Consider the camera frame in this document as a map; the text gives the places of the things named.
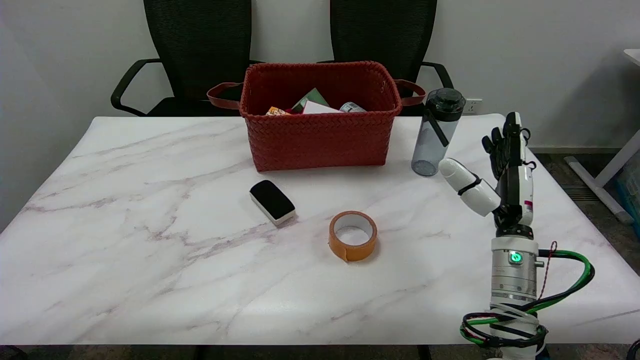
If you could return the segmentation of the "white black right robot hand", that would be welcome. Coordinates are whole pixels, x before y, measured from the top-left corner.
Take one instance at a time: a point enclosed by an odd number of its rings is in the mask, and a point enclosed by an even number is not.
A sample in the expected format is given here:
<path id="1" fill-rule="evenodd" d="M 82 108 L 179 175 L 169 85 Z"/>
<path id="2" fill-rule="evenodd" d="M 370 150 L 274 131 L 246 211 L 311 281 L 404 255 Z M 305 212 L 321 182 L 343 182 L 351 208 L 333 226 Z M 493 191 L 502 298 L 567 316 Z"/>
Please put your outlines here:
<path id="1" fill-rule="evenodd" d="M 468 208 L 482 217 L 493 215 L 497 237 L 534 237 L 533 171 L 537 164 L 526 159 L 530 135 L 522 127 L 521 114 L 514 111 L 507 114 L 502 128 L 495 127 L 482 137 L 495 187 L 453 158 L 443 158 L 438 164 L 439 173 Z"/>

